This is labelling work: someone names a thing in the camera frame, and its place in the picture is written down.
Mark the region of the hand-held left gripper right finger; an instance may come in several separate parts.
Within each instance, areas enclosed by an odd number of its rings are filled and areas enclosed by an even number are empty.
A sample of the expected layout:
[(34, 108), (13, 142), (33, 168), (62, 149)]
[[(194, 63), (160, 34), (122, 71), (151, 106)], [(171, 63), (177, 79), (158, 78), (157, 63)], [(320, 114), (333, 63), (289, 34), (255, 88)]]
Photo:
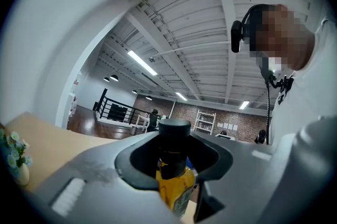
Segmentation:
[(283, 136), (276, 148), (197, 133), (187, 142), (197, 224), (310, 222), (337, 188), (337, 117)]

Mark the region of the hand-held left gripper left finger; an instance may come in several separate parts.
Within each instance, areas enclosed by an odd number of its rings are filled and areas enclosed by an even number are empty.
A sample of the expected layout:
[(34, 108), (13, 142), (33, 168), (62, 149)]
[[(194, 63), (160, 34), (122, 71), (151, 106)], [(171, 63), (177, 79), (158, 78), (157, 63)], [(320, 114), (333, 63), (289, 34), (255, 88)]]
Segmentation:
[(83, 151), (33, 192), (35, 209), (48, 224), (181, 224), (158, 191), (157, 136)]

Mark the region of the small yellow bottle black cap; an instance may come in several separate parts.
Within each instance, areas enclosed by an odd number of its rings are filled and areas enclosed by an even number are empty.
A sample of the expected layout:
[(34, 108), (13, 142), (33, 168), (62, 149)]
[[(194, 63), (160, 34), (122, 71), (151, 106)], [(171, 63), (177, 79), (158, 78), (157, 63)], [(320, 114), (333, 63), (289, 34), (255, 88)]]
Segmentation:
[(158, 124), (156, 180), (162, 200), (179, 218), (186, 212), (195, 185), (194, 172), (187, 165), (190, 131), (188, 120), (162, 119)]

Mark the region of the black cabinet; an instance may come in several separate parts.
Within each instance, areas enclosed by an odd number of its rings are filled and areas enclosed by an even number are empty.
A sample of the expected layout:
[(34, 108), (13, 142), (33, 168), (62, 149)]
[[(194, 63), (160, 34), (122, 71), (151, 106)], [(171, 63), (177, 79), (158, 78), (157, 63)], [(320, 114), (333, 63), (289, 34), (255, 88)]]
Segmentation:
[(123, 122), (128, 108), (118, 104), (111, 104), (107, 119)]

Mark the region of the white table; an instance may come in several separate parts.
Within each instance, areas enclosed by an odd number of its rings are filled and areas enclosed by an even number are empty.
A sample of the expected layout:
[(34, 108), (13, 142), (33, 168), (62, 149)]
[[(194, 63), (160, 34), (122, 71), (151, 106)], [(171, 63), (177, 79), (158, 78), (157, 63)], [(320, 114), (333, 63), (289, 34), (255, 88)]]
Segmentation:
[(138, 115), (135, 126), (137, 128), (141, 128), (142, 131), (146, 132), (150, 119), (148, 117), (144, 117)]

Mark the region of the black metal railing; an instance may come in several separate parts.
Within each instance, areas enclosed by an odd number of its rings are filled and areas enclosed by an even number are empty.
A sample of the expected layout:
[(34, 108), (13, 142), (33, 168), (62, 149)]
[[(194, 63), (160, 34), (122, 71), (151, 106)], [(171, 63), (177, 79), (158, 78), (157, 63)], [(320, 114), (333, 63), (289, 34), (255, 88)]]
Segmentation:
[[(150, 118), (150, 114), (151, 114), (150, 111), (141, 110), (141, 109), (126, 105), (124, 103), (121, 103), (119, 101), (113, 100), (111, 98), (108, 98), (106, 96), (106, 93), (107, 93), (107, 89), (104, 89), (99, 102), (95, 103), (95, 106), (94, 106), (95, 116), (96, 116), (97, 121), (101, 123), (105, 123), (105, 124), (117, 125), (117, 126), (122, 126), (122, 127), (132, 127), (132, 126), (135, 126), (138, 115)], [(118, 105), (122, 105), (128, 108), (123, 122), (107, 119), (111, 104), (118, 104)]]

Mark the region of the white shelving rack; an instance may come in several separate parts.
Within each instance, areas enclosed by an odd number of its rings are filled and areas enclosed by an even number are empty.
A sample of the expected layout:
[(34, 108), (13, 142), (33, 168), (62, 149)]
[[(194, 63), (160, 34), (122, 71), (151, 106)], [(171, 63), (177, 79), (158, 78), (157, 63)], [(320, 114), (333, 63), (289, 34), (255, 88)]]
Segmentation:
[(216, 113), (204, 113), (197, 111), (197, 116), (194, 122), (193, 131), (201, 131), (212, 135), (216, 121)]

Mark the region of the white vase with pale flowers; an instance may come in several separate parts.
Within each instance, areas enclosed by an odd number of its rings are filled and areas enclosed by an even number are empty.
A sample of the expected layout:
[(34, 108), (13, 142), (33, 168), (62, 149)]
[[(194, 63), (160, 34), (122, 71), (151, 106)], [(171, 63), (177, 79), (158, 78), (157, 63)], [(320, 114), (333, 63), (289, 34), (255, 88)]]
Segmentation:
[(33, 165), (30, 155), (26, 154), (29, 144), (21, 139), (15, 131), (8, 132), (0, 127), (0, 153), (5, 161), (9, 173), (18, 185), (26, 186), (29, 183), (29, 166)]

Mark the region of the person's white shirt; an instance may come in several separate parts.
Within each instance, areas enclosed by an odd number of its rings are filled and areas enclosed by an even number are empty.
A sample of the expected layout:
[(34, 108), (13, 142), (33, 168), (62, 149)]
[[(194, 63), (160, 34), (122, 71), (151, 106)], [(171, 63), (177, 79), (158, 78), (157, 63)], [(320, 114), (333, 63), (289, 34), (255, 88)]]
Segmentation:
[(327, 15), (315, 32), (314, 50), (301, 70), (292, 70), (293, 83), (279, 93), (269, 127), (275, 147), (286, 134), (296, 133), (320, 116), (337, 116), (337, 21)]

